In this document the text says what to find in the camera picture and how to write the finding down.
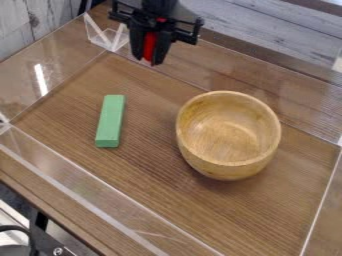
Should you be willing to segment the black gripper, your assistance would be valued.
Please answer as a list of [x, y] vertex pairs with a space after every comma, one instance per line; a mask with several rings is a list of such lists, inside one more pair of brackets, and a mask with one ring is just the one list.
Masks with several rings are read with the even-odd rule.
[[181, 0], [111, 0], [109, 18], [130, 28], [134, 57], [143, 58], [145, 31], [158, 32], [153, 50], [154, 65], [161, 65], [175, 41], [195, 45], [205, 19]]

